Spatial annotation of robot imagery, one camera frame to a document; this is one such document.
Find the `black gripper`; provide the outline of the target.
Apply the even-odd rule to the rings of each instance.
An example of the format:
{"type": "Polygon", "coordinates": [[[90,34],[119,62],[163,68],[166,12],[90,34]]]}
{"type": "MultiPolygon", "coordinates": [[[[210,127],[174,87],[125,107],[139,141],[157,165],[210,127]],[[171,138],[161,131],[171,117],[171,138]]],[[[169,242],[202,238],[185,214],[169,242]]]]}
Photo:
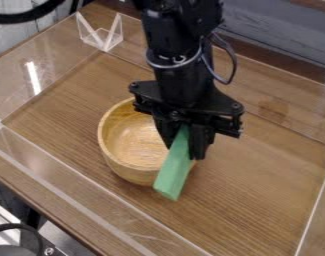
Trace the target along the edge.
{"type": "Polygon", "coordinates": [[[150,56],[149,66],[155,79],[133,82],[138,112],[150,114],[166,148],[171,147],[182,125],[190,129],[190,158],[203,160],[215,134],[241,136],[242,104],[215,87],[214,81],[226,83],[214,73],[213,58],[197,56],[175,61],[150,56]]]}

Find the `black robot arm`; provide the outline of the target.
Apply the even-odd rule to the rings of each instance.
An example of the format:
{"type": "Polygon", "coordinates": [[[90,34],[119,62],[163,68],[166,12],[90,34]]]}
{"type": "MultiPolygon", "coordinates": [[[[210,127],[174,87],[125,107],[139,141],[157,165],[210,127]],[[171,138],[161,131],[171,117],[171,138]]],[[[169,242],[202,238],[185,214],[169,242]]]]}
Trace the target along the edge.
{"type": "Polygon", "coordinates": [[[135,110],[153,116],[166,145],[178,130],[189,129],[189,155],[202,160],[215,135],[237,138],[243,105],[215,87],[233,82],[214,71],[213,46],[234,50],[215,34],[223,22],[222,0],[133,0],[141,12],[151,81],[137,81],[129,91],[135,110]]]}

